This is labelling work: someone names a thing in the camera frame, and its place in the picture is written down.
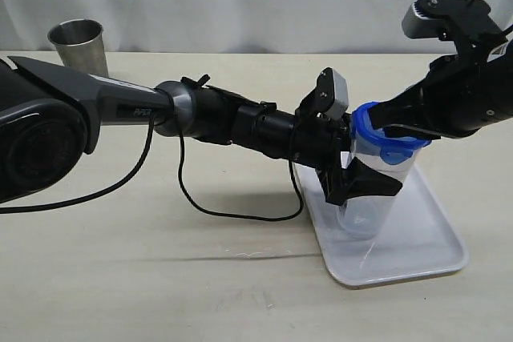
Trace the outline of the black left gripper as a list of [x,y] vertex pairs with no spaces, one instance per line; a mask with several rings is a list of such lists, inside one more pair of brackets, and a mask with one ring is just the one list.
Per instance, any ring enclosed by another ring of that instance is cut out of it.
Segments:
[[364,196],[393,197],[402,182],[353,158],[343,169],[341,153],[347,151],[349,115],[331,119],[326,111],[333,103],[332,70],[326,67],[317,76],[315,87],[301,100],[294,113],[292,153],[296,163],[316,172],[325,201],[343,204]]

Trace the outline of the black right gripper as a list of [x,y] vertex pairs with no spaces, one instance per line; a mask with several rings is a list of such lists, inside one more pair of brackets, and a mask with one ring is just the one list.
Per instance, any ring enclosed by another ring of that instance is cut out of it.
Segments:
[[443,55],[430,63],[422,80],[370,107],[370,122],[373,128],[383,128],[386,137],[394,139],[469,137],[481,128],[476,90],[480,79],[480,60]]

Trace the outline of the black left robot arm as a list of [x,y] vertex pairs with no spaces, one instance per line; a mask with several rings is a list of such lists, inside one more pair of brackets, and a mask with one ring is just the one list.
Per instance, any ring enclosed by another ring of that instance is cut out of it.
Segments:
[[57,183],[94,151],[101,127],[144,124],[164,137],[235,144],[311,167],[331,204],[396,195],[402,183],[384,172],[360,160],[342,165],[351,118],[335,98],[320,101],[337,85],[334,71],[323,70],[291,114],[212,86],[208,76],[144,87],[11,55],[1,64],[1,200]]

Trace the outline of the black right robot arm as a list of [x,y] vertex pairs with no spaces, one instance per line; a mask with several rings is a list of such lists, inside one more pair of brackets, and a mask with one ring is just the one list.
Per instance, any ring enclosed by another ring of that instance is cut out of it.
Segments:
[[443,55],[426,76],[369,109],[373,129],[386,136],[462,139],[512,118],[512,41],[465,58]]

